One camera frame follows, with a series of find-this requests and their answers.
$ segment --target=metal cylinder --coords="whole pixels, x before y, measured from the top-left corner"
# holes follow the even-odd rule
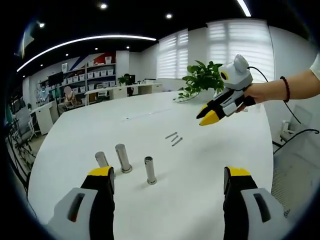
[[[144,158],[144,165],[145,165],[145,169],[146,169],[147,183],[150,185],[156,184],[157,179],[155,176],[154,162],[153,162],[152,157],[146,156]]]
[[[115,146],[115,151],[121,164],[121,171],[125,174],[130,173],[132,171],[132,166],[129,163],[125,145],[122,143],[117,144]]]
[[[94,156],[100,168],[109,166],[105,153],[103,151],[98,151]]]

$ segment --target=computer monitor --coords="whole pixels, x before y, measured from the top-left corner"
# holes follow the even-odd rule
[[[48,77],[49,87],[61,84],[64,81],[64,73],[58,72]]]

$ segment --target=green leaves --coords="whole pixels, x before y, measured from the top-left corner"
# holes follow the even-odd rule
[[[202,90],[208,90],[209,88],[215,89],[218,93],[224,89],[224,82],[221,80],[218,70],[222,64],[214,64],[213,61],[210,61],[206,66],[201,61],[196,60],[195,62],[197,65],[187,66],[187,71],[190,75],[182,78],[187,87],[179,88],[179,91],[183,91],[178,94],[179,100],[184,99],[184,101],[187,101]]]

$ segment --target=white sleeve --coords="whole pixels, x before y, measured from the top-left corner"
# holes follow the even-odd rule
[[[313,74],[320,80],[320,52],[317,54],[314,63],[310,67]]]

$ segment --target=wrist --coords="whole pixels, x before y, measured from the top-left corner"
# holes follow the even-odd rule
[[[283,80],[275,80],[263,83],[262,86],[263,96],[266,101],[270,100],[286,100],[287,89]]]

